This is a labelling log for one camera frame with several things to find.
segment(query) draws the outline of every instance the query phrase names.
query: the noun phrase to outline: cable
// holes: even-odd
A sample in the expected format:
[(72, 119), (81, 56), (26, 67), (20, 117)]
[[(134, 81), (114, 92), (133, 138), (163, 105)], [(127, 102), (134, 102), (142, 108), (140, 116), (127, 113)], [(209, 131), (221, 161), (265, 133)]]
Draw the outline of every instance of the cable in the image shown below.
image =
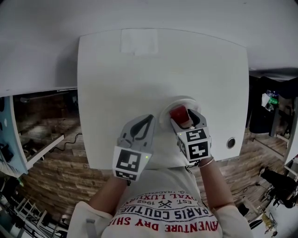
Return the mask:
[(186, 169), (186, 171), (187, 171), (188, 173), (192, 173), (192, 172), (188, 169), (188, 166), (184, 166), (184, 168)]
[(273, 215), (272, 215), (271, 212), (269, 213), (269, 218), (270, 218), (270, 216), (272, 216), (272, 221), (273, 221), (276, 225), (278, 225), (278, 223), (277, 223), (276, 220), (274, 219), (274, 217), (273, 217)]
[(65, 142), (63, 145), (63, 149), (60, 149), (58, 147), (54, 147), (52, 150), (50, 150), (49, 152), (52, 153), (54, 151), (54, 149), (60, 150), (60, 151), (65, 151), (65, 146), (66, 144), (74, 144), (76, 142), (76, 139), (78, 138), (79, 135), (83, 135), (82, 133), (77, 133), (75, 138), (74, 138), (74, 142)]
[(255, 184), (248, 185), (248, 186), (247, 186), (246, 188), (244, 188), (243, 190), (241, 190), (241, 191), (239, 191), (239, 192), (236, 192), (236, 193), (233, 193), (232, 195), (234, 196), (234, 195), (236, 195), (236, 194), (238, 194), (238, 193), (241, 193), (241, 192), (245, 193), (245, 192), (248, 190), (248, 188), (251, 187), (251, 186), (255, 186)]
[(202, 200), (202, 203), (204, 204), (204, 206), (206, 207), (206, 208), (208, 208), (207, 206), (206, 206), (206, 204), (203, 202), (203, 199), (201, 199)]
[(199, 165), (199, 163), (200, 163), (200, 160), (198, 160), (197, 162), (195, 162), (194, 165), (192, 165), (192, 166), (186, 166), (185, 169), (196, 167), (196, 166)]
[(261, 186), (262, 188), (268, 190), (268, 188), (265, 188), (264, 186), (260, 185), (260, 184), (256, 184), (256, 186)]
[(233, 199), (235, 200), (235, 199), (237, 199), (237, 198), (245, 198), (245, 197), (250, 196), (250, 195), (252, 195), (252, 193), (251, 193), (251, 194), (248, 194), (248, 195), (241, 195), (241, 196), (235, 197), (235, 198), (233, 198)]

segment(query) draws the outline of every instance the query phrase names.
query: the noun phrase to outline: paper sheet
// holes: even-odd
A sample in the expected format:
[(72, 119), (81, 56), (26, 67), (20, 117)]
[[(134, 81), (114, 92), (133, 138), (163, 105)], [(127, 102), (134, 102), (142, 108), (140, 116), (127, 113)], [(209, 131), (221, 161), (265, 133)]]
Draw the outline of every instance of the paper sheet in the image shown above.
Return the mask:
[(121, 31), (122, 53), (148, 55), (158, 53), (156, 29), (125, 29)]
[(266, 107), (269, 100), (270, 100), (270, 97), (266, 93), (263, 93), (262, 94), (262, 106)]

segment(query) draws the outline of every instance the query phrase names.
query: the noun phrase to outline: tabletop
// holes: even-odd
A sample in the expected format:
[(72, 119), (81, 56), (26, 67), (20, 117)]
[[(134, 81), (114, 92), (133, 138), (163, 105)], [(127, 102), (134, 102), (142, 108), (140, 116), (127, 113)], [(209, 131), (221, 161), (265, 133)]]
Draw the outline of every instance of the tabletop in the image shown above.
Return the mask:
[[(198, 33), (155, 31), (156, 39), (149, 50), (142, 46), (148, 44), (143, 36), (143, 42), (130, 42), (133, 47), (141, 47), (134, 53), (123, 49), (122, 30), (80, 38), (79, 110), (90, 168), (111, 169), (114, 146), (123, 126), (148, 113), (158, 122), (163, 108), (181, 95), (199, 104), (207, 120), (215, 160), (240, 153), (249, 90), (246, 49)], [(232, 137), (236, 144), (228, 149), (227, 141)], [(188, 164), (175, 134), (164, 131), (158, 123), (153, 151), (146, 168)]]

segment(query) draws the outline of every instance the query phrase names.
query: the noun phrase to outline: table hole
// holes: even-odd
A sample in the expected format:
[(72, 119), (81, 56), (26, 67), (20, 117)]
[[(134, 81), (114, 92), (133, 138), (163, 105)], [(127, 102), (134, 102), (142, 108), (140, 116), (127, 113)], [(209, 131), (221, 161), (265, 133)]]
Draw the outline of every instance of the table hole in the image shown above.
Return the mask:
[(234, 137), (232, 137), (232, 138), (228, 139), (227, 148), (231, 149), (234, 147), (235, 144), (236, 144), (236, 139)]

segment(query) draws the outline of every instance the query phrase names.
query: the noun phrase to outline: chair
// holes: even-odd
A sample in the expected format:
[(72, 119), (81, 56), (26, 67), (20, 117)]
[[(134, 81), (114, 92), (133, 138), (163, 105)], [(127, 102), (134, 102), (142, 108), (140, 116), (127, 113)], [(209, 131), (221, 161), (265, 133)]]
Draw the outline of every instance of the chair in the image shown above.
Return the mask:
[(3, 179), (2, 182), (0, 192), (9, 201), (20, 182), (14, 177), (10, 177), (7, 181)]
[(31, 204), (29, 199), (23, 200), (15, 208), (15, 212), (17, 213), (18, 216), (22, 217), (23, 220), (30, 218), (31, 221), (38, 221), (41, 218), (41, 211), (37, 209), (37, 207), (35, 206), (35, 203)]
[(267, 111), (263, 106), (262, 94), (267, 90), (275, 91), (285, 99), (298, 97), (298, 78), (288, 81), (278, 82), (267, 77), (259, 79), (250, 76), (250, 91), (246, 126), (250, 127), (252, 133), (269, 133), (270, 136), (276, 135), (276, 127), (281, 116), (288, 123), (288, 127), (283, 135), (291, 132), (294, 115), (291, 112), (286, 114), (278, 109)]

